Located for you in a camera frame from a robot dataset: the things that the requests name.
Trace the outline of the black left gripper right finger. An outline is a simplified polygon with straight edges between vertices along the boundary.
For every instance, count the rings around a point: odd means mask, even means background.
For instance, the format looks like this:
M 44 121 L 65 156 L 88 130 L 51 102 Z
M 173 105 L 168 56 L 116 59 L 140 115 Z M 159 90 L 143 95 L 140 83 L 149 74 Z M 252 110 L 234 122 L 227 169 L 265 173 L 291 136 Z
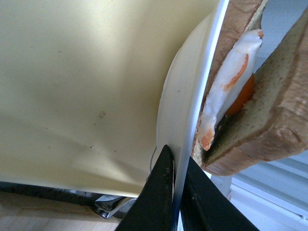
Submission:
M 257 231 L 190 158 L 181 202 L 185 231 Z

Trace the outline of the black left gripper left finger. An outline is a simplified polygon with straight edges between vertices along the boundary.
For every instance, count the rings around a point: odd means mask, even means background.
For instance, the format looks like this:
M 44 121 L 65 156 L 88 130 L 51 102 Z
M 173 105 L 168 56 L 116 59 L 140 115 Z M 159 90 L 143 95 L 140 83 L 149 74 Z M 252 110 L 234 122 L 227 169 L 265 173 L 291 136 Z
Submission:
M 172 223 L 174 164 L 165 145 L 136 202 L 118 231 L 170 231 Z

